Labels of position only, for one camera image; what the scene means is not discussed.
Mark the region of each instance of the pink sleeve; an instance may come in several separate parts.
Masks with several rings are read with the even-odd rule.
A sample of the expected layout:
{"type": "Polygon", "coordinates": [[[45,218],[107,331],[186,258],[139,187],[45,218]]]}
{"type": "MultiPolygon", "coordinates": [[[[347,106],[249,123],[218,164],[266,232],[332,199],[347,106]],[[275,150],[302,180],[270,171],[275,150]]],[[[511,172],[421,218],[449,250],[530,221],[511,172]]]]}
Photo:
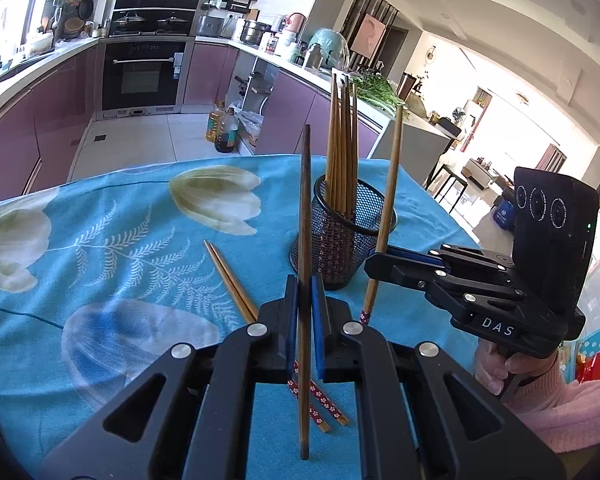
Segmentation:
{"type": "Polygon", "coordinates": [[[556,453],[600,443],[600,381],[565,384],[557,364],[507,407],[556,453]]]}

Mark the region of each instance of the table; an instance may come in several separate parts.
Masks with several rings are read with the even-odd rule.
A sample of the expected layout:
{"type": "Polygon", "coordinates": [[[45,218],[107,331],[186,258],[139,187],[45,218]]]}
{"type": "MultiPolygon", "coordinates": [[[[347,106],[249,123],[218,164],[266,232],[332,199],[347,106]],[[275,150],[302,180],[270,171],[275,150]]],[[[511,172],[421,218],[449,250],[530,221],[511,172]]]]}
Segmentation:
{"type": "MultiPolygon", "coordinates": [[[[326,161],[315,157],[313,178],[326,161]]],[[[0,205],[0,426],[37,476],[46,453],[172,344],[220,341],[244,321],[208,259],[224,254],[256,304],[283,294],[298,230],[300,158],[255,156],[117,171],[0,205]]],[[[388,162],[361,160],[360,179],[384,189],[388,162]]],[[[402,170],[390,243],[412,250],[474,246],[402,170]]],[[[362,270],[333,296],[354,317],[362,270]]],[[[388,340],[431,340],[470,368],[476,339],[449,325],[423,294],[381,284],[371,325],[388,340]]],[[[248,478],[358,480],[352,384],[325,393],[351,419],[311,428],[298,459],[296,400],[284,385],[256,389],[248,478]]]]}

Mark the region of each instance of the cooking oil bottle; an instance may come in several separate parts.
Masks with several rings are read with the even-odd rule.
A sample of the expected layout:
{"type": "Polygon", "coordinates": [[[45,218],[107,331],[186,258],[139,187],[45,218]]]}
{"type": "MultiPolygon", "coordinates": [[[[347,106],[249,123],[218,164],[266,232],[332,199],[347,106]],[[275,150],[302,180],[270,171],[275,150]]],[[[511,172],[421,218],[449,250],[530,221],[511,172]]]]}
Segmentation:
{"type": "Polygon", "coordinates": [[[215,142],[216,135],[220,131],[220,121],[224,117],[224,101],[218,101],[216,108],[209,114],[209,120],[206,124],[205,139],[209,142],[215,142]]]}
{"type": "Polygon", "coordinates": [[[238,119],[235,110],[229,108],[220,121],[220,129],[216,135],[216,151],[220,153],[231,153],[235,149],[236,137],[238,135],[238,119]]]}

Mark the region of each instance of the oven handle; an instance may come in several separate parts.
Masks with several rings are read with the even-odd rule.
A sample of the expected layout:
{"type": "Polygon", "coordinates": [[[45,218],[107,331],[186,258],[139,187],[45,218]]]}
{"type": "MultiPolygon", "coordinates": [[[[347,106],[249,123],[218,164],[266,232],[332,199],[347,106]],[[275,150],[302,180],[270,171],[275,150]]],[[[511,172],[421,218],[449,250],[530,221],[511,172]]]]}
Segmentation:
{"type": "Polygon", "coordinates": [[[169,62],[173,63],[173,57],[168,57],[166,59],[124,59],[122,61],[118,61],[117,59],[113,60],[114,65],[119,65],[122,63],[147,63],[147,62],[169,62]]]}

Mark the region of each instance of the bar stool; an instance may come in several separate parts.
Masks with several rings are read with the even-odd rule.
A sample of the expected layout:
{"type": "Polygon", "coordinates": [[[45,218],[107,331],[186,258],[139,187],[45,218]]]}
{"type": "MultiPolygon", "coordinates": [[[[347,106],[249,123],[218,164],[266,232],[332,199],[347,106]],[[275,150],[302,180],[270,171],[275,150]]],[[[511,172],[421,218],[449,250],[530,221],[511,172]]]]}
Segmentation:
{"type": "Polygon", "coordinates": [[[453,179],[454,181],[451,183],[451,186],[449,186],[447,188],[447,190],[445,191],[444,195],[442,196],[442,198],[440,199],[440,202],[438,202],[438,200],[436,200],[436,202],[441,203],[445,197],[447,196],[447,194],[449,193],[449,191],[451,190],[451,188],[453,186],[455,186],[456,182],[459,182],[462,185],[462,191],[460,192],[460,195],[458,195],[458,200],[456,200],[456,202],[453,204],[452,208],[449,210],[449,213],[451,213],[456,206],[458,205],[458,202],[460,202],[460,199],[462,198],[462,195],[464,195],[464,192],[466,191],[467,186],[469,185],[468,182],[460,175],[458,175],[452,168],[451,166],[448,166],[446,164],[442,165],[442,168],[440,168],[438,170],[438,172],[436,173],[436,176],[433,177],[433,179],[431,180],[431,183],[427,186],[427,190],[429,190],[429,187],[431,186],[431,184],[433,184],[436,179],[438,178],[438,176],[440,175],[440,173],[442,173],[442,171],[446,171],[449,176],[446,178],[445,183],[442,185],[442,187],[440,188],[440,190],[438,190],[438,192],[436,193],[435,197],[433,197],[433,200],[436,200],[438,198],[438,196],[440,195],[440,193],[442,193],[442,190],[445,189],[446,184],[448,184],[448,182],[453,179]]]}

